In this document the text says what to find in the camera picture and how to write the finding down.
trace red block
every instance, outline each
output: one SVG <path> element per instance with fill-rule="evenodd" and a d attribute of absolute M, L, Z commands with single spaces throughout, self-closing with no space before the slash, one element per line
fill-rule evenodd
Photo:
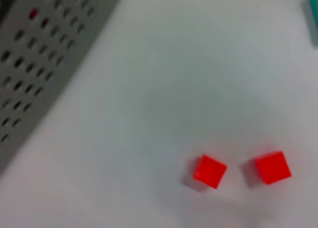
<path fill-rule="evenodd" d="M 256 169 L 265 184 L 292 176 L 283 152 L 273 152 L 255 159 Z"/>
<path fill-rule="evenodd" d="M 196 167 L 193 178 L 217 189 L 226 169 L 225 164 L 203 155 Z"/>

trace cube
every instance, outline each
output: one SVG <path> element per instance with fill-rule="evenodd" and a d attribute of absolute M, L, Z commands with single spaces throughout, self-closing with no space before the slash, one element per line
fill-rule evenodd
<path fill-rule="evenodd" d="M 282 151 L 256 158 L 255 166 L 262 181 L 268 185 L 292 176 Z"/>
<path fill-rule="evenodd" d="M 195 169 L 193 178 L 217 189 L 226 169 L 225 164 L 204 154 Z"/>

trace white surface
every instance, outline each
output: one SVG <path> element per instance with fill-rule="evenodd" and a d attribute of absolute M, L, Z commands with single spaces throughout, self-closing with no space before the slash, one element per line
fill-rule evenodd
<path fill-rule="evenodd" d="M 122 0 L 0 183 L 1 228 L 317 225 L 318 51 L 302 0 Z M 248 189 L 266 143 L 293 177 Z M 182 184 L 210 153 L 218 190 Z"/>

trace gray perforated panel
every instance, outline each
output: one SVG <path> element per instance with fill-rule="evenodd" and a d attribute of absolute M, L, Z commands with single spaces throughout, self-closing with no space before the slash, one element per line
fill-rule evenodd
<path fill-rule="evenodd" d="M 32 132 L 118 0 L 15 0 L 0 29 L 0 166 Z"/>

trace block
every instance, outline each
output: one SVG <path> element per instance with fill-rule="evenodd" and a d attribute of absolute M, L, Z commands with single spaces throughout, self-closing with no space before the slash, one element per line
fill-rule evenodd
<path fill-rule="evenodd" d="M 217 189 L 226 169 L 225 164 L 204 154 L 194 171 L 193 178 Z"/>
<path fill-rule="evenodd" d="M 268 185 L 292 176 L 282 151 L 256 158 L 255 166 L 262 181 Z"/>
<path fill-rule="evenodd" d="M 309 0 L 316 26 L 318 26 L 318 0 Z"/>

